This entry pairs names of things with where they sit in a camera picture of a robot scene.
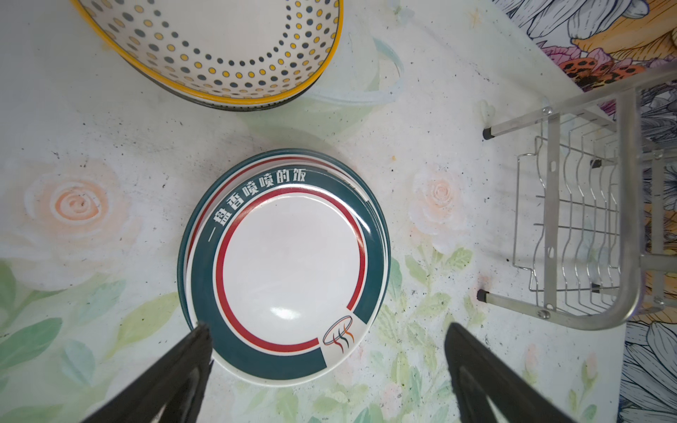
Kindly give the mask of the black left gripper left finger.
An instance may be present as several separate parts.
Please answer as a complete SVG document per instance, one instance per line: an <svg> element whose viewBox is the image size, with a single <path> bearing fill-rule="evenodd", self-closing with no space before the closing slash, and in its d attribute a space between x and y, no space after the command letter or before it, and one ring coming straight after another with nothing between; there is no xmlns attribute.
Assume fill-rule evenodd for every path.
<svg viewBox="0 0 677 423"><path fill-rule="evenodd" d="M213 338L199 324L86 422L195 422L213 366Z"/></svg>

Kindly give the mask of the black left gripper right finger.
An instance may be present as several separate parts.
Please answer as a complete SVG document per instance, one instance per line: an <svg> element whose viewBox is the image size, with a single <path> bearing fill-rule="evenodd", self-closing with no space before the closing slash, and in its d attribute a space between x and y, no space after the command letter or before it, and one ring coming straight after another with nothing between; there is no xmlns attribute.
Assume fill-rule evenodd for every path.
<svg viewBox="0 0 677 423"><path fill-rule="evenodd" d="M461 421L496 422L492 405L509 422L572 421L461 324L450 324L444 352Z"/></svg>

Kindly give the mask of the chrome wire dish rack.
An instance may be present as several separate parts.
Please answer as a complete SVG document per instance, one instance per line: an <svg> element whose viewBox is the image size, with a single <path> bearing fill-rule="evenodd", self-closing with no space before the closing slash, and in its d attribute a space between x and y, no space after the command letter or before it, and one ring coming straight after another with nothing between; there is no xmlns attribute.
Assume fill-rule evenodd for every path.
<svg viewBox="0 0 677 423"><path fill-rule="evenodd" d="M518 298L479 301L584 331L676 320L676 66L489 125L534 138L517 159Z"/></svg>

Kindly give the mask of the yellow rim dotted plate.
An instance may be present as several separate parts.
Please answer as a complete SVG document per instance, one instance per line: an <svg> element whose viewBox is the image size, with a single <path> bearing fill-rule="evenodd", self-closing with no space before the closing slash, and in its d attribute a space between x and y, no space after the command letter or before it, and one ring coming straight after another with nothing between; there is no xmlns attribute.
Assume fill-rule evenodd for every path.
<svg viewBox="0 0 677 423"><path fill-rule="evenodd" d="M344 24L340 0L73 5L136 71L215 109L267 109L301 95L331 63Z"/></svg>

